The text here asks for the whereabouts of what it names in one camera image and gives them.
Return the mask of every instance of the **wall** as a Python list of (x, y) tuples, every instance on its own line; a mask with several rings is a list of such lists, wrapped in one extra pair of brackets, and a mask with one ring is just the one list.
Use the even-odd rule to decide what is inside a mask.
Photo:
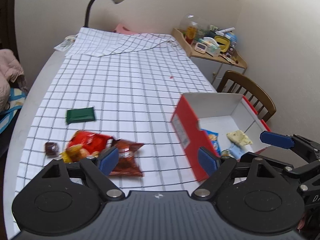
[(319, 141), (320, 0), (246, 0), (236, 33), (246, 75), (273, 99), (269, 126)]
[[(53, 47), (76, 34), (84, 24), (89, 0), (16, 0), (18, 51), (29, 85), (32, 85)], [(113, 30), (120, 22), (132, 31), (170, 33), (188, 13), (215, 25), (235, 25), (244, 0), (96, 0), (89, 26)]]

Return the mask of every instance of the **wooden shelf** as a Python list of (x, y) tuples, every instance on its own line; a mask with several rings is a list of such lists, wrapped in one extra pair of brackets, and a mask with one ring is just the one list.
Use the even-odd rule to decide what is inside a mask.
[(204, 58), (204, 59), (208, 59), (208, 60), (214, 60), (214, 61), (228, 64), (231, 66), (237, 66), (240, 68), (247, 69), (247, 63), (243, 60), (243, 58), (241, 58), (241, 56), (237, 52), (236, 52), (236, 60), (238, 60), (239, 63), (232, 64), (232, 63), (228, 62), (227, 60), (225, 60), (223, 57), (212, 57), (208, 53), (201, 54), (201, 53), (195, 51), (194, 45), (191, 46), (189, 43), (187, 43), (187, 41), (183, 37), (182, 32), (177, 28), (174, 28), (172, 30), (171, 35), (179, 42), (180, 46), (185, 50), (188, 57), (199, 57), (199, 58)]

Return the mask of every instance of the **label on box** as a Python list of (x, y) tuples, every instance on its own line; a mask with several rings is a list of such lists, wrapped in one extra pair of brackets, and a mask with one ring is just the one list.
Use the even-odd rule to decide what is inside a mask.
[(180, 140), (182, 148), (183, 149), (187, 148), (190, 143), (190, 140), (177, 114), (173, 115), (172, 125), (177, 132), (177, 136)]

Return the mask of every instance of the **wooden chair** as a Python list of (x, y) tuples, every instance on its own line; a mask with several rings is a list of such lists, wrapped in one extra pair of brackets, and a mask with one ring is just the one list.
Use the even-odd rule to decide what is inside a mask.
[(250, 102), (254, 97), (257, 99), (257, 101), (253, 104), (253, 107), (256, 107), (259, 102), (262, 104), (262, 106), (258, 110), (258, 115), (261, 113), (263, 108), (265, 108), (268, 111), (261, 118), (262, 120), (266, 122), (267, 120), (270, 119), (271, 116), (275, 114), (276, 106), (271, 100), (271, 98), (268, 96), (268, 94), (265, 91), (263, 91), (263, 89), (259, 87), (255, 82), (253, 82), (250, 78), (247, 78), (246, 76), (238, 72), (235, 72), (232, 70), (226, 71), (217, 88), (218, 93), (221, 93), (223, 91), (228, 80), (233, 81), (233, 84), (228, 89), (227, 93), (234, 92), (236, 94), (239, 94), (241, 89), (243, 88), (245, 90), (243, 93), (244, 96), (246, 96), (248, 92), (251, 94), (249, 98)]

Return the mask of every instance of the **open cardboard box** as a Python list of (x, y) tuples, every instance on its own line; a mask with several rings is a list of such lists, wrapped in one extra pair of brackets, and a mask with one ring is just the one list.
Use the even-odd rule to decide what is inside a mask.
[(232, 144), (226, 134), (236, 130), (242, 130), (253, 142), (243, 147), (244, 152), (259, 153), (269, 146), (260, 141), (260, 133), (270, 131), (269, 127), (263, 120), (259, 120), (257, 111), (240, 94), (182, 94), (171, 122), (198, 181), (208, 178), (198, 162), (198, 149), (206, 147), (219, 156), (206, 132), (201, 129), (219, 133), (221, 151), (230, 148)]

